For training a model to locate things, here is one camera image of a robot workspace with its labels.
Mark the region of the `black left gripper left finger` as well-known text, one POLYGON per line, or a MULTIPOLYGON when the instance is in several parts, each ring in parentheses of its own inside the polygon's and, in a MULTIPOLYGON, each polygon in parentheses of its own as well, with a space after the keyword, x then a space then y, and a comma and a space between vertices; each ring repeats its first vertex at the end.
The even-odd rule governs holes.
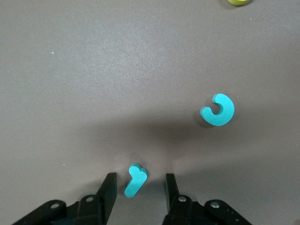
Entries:
POLYGON ((106 225, 117 198, 117 173, 107 174, 101 187, 94 195, 79 201, 76 225, 106 225))

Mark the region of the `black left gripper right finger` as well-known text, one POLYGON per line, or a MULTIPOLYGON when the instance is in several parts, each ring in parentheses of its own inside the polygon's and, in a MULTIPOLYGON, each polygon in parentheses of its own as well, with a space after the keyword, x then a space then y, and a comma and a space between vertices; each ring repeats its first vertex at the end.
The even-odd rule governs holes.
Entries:
POLYGON ((180 194, 175 175, 165 175, 165 196, 167 201, 167 215, 165 225, 205 225, 204 207, 189 196, 180 194))

